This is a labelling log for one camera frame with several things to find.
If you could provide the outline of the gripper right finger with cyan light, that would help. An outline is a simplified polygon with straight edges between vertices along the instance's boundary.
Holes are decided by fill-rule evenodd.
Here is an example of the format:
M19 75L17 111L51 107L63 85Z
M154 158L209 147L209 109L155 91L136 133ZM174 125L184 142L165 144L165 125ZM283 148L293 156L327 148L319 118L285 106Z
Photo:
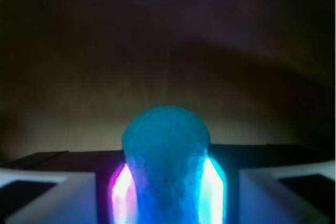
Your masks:
M298 145L208 147L200 223L335 223L335 159Z

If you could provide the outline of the gripper left finger with pink light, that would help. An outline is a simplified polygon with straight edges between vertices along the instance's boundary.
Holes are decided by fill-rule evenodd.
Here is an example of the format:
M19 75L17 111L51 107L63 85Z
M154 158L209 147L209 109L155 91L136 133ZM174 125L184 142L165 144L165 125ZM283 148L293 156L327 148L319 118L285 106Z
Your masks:
M136 223L123 151L41 152L1 166L1 223Z

